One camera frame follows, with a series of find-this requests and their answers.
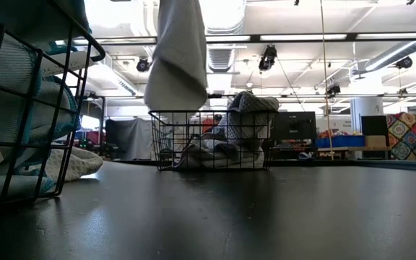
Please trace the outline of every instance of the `desk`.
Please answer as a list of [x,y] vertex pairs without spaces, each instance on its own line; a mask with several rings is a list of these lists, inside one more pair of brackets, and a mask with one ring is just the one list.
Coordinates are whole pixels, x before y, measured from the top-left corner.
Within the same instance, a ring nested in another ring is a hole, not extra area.
[[[318,152],[331,152],[330,148],[319,148]],[[384,151],[385,159],[389,159],[388,152],[391,151],[391,147],[334,147],[333,152],[341,152],[342,158],[345,157],[346,152],[350,152],[354,156],[354,152],[372,152],[372,151]]]
[[416,259],[416,170],[104,162],[88,177],[0,212],[0,259]]

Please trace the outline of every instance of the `blue bin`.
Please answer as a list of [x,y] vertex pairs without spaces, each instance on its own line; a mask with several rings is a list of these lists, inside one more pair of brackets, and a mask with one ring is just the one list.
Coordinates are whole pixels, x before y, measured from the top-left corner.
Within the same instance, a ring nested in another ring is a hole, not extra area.
[[[331,143],[333,147],[364,147],[365,136],[333,136]],[[330,139],[318,138],[316,144],[318,148],[330,148]]]

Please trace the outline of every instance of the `crocheted blanket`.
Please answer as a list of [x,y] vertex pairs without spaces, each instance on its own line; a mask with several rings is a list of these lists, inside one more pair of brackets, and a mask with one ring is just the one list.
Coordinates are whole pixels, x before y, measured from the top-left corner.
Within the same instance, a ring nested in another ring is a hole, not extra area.
[[416,160],[416,114],[386,116],[392,160]]

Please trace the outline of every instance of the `ductwork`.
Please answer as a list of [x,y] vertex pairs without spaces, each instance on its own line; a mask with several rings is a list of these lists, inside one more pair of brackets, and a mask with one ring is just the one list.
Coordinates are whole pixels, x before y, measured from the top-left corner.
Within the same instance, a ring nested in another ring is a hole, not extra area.
[[[208,35],[232,35],[243,32],[246,0],[200,1]],[[225,49],[233,44],[220,44],[224,49],[208,50],[208,67],[213,72],[228,72],[235,60],[235,50]]]
[[389,66],[416,52],[416,40],[408,43],[398,43],[389,50],[383,52],[375,58],[372,58],[365,64],[364,71],[354,71],[353,74],[364,74],[374,72]]

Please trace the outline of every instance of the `spotlight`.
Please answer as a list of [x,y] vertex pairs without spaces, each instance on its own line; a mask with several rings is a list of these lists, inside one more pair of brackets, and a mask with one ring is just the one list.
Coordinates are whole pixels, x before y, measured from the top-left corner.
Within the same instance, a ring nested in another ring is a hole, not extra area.
[[402,68],[408,69],[412,65],[413,65],[413,60],[409,56],[407,56],[403,58],[402,60],[396,62],[394,66],[398,69],[402,69]]
[[400,91],[397,92],[397,94],[403,95],[403,94],[409,94],[409,93],[407,92],[406,89],[401,89]]
[[338,82],[335,82],[329,86],[326,90],[329,98],[334,98],[337,94],[341,93],[341,88],[339,87]]
[[151,63],[148,62],[147,58],[140,58],[136,69],[138,72],[146,72],[150,69],[150,65]]
[[268,45],[263,55],[261,55],[261,61],[259,62],[259,70],[267,71],[272,68],[272,65],[275,63],[275,58],[277,57],[277,50],[274,45]]

